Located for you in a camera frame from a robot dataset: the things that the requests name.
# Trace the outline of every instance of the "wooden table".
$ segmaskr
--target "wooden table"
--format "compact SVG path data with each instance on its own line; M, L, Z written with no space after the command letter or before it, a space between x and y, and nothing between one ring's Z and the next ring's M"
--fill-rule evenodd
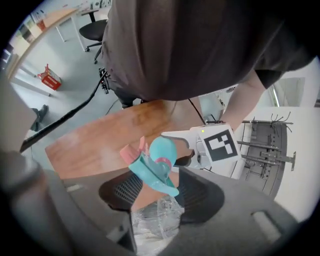
M193 98L192 101L201 111L199 99ZM79 178L127 167L119 151L127 144L138 147L142 136L150 145L161 132L188 130L201 125L199 116L188 100L156 100L85 124L56 140L45 151L61 179ZM191 154L185 142L174 142L178 158ZM177 186L177 173L171 172L170 177ZM144 184L132 210L142 208L163 195Z

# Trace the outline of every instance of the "person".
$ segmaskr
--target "person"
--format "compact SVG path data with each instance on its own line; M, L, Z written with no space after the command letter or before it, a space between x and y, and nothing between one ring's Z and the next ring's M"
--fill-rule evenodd
M36 119L34 120L33 124L31 125L30 130L37 132L37 131L39 131L40 123L42 122L42 120L44 119L45 115L47 114L47 112L49 110L49 106L43 105L40 110L38 110L37 108L31 108L31 109L35 112Z
M236 130L268 87L315 57L268 6L114 0L102 41L110 88L126 108L135 98L180 101L238 84L221 117Z

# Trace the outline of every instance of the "teal plastic toy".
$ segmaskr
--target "teal plastic toy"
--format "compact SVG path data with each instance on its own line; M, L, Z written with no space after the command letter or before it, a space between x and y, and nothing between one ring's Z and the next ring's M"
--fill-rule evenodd
M172 197L179 194L169 178L177 160L177 148L171 139L157 137L148 150L145 137L142 137L139 149L127 145L120 151L120 155L129 169L152 189Z

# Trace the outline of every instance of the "wire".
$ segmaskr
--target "wire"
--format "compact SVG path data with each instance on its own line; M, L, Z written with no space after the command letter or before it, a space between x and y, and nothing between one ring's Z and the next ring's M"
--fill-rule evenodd
M196 108L195 104L191 101L191 99L188 98L188 100L190 101L191 105L193 106L193 108L194 108L195 111L197 112L197 114L198 114L198 116L200 117L202 123L203 123L204 125L206 125L205 120L204 120L203 117L201 116L201 114L200 114L199 110Z
M215 119L214 115L213 115L213 114L211 114L211 116L212 116L213 120L216 122L217 120Z
M95 96L95 94L96 94L96 92L97 92L97 90L99 88L99 85L103 81L103 79L106 76L106 74L107 74L107 71L103 73L103 75L101 76L97 86L94 88L94 90L91 93L90 97L86 101L81 103L76 108L70 110L68 113L66 113L63 117L61 117L57 121L49 124L48 126L44 127L40 131L38 131L36 134L34 134L34 135L30 136L29 138L25 139L23 141L23 143L22 143L21 148L20 148L20 153L22 153L26 149L30 148L33 144L35 144L36 142L41 140L44 136L46 136L47 134L51 133L54 129L56 129L57 127L62 125L65 121L67 121L70 118L72 118L78 111L83 109L93 99L93 97Z
M282 122L286 122L286 121L289 119L290 114L291 114L291 111L289 112L289 114L288 114L287 118L286 118L285 120L283 120Z
M213 173L213 171L211 171L212 166L210 166L210 169L207 169L207 168L203 168L203 169L205 169L205 170L207 170L207 171L209 171L209 172Z
M117 99L114 103L112 103L111 107L108 109L108 111L105 113L105 115L107 115L110 110L112 109L112 107L114 106L114 104L116 104L116 102L118 101L119 99Z
M292 133L292 130L289 128L288 125L285 124L284 126L287 127L289 129L289 131Z

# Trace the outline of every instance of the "pink plastic piece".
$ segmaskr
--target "pink plastic piece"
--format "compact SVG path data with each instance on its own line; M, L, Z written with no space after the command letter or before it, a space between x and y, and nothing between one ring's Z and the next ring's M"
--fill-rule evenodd
M127 165L131 165L135 160L138 159L141 152L149 155L148 144L146 143L146 138L144 136L140 138L139 149L135 149L133 146L128 144L120 150L120 156L123 158Z
M172 166L171 166L171 162L169 161L168 158L166 158L166 157L159 157L158 159L155 160L155 162L156 162L156 163L163 162L163 163L167 164L167 165L169 166L170 170L171 170L171 167L172 167Z

